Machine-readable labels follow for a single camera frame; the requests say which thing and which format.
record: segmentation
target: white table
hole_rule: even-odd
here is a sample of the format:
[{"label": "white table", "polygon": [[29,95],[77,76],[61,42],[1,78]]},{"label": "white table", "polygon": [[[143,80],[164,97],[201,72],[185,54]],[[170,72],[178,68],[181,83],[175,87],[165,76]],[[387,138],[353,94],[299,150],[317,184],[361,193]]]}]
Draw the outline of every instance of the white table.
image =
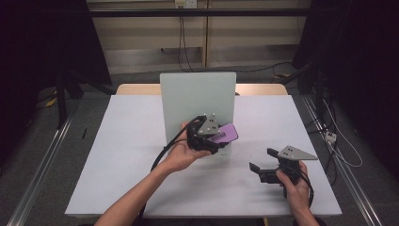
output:
[{"label": "white table", "polygon": [[[169,176],[150,198],[145,218],[276,217],[289,215],[279,185],[260,183],[248,162],[274,169],[266,148],[292,145],[316,154],[291,96],[239,96],[234,124],[239,139],[229,159],[209,156]],[[160,96],[113,96],[66,214],[102,214],[149,171],[166,145]],[[341,209],[319,161],[305,161],[318,216]]]}]

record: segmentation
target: wooden table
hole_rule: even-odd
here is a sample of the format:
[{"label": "wooden table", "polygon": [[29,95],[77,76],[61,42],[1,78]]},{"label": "wooden table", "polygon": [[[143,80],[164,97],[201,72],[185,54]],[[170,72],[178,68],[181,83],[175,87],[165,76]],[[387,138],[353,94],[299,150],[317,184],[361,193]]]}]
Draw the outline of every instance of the wooden table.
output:
[{"label": "wooden table", "polygon": [[[240,95],[288,95],[281,84],[237,84],[235,91]],[[117,95],[161,95],[160,84],[122,84]]]}]

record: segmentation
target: hand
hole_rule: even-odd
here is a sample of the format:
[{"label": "hand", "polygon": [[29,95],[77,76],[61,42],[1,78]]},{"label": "hand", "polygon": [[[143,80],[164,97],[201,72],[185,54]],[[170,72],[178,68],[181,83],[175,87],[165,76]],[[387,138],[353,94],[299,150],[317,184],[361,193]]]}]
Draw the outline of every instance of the hand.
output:
[{"label": "hand", "polygon": [[[183,129],[187,125],[187,122],[182,123],[181,128]],[[204,156],[210,155],[209,151],[193,151],[187,145],[187,133],[184,131],[175,145],[173,145],[167,158],[161,163],[166,165],[170,172],[184,170],[189,167],[195,160]]]},{"label": "hand", "polygon": [[[300,169],[308,175],[308,169],[302,161],[299,161]],[[290,178],[280,169],[276,171],[279,180],[287,189],[287,200],[290,204],[291,214],[299,225],[318,225],[309,207],[309,187],[302,178],[294,186]]]}]

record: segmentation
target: purple object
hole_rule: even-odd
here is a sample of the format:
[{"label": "purple object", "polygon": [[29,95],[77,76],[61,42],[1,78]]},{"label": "purple object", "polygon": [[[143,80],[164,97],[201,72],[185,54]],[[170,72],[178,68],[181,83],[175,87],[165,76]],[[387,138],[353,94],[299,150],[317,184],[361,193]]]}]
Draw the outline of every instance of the purple object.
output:
[{"label": "purple object", "polygon": [[223,125],[219,128],[220,132],[216,135],[209,137],[208,140],[213,143],[230,143],[238,139],[237,131],[232,123]]}]

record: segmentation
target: person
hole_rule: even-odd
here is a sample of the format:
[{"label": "person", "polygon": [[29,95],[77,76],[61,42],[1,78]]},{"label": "person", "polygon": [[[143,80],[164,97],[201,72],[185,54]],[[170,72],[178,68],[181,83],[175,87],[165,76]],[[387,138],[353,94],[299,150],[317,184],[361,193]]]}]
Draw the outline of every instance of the person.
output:
[{"label": "person", "polygon": [[[184,131],[178,138],[180,141],[173,145],[165,160],[113,203],[95,225],[132,225],[141,208],[171,173],[184,170],[197,159],[211,154],[209,151],[191,150],[185,139],[187,139],[187,134]],[[305,164],[300,162],[300,167],[307,173]],[[281,170],[277,170],[276,174],[287,187],[288,203],[296,222],[299,225],[318,225],[308,205],[308,185],[304,181],[299,181],[294,186]]]}]

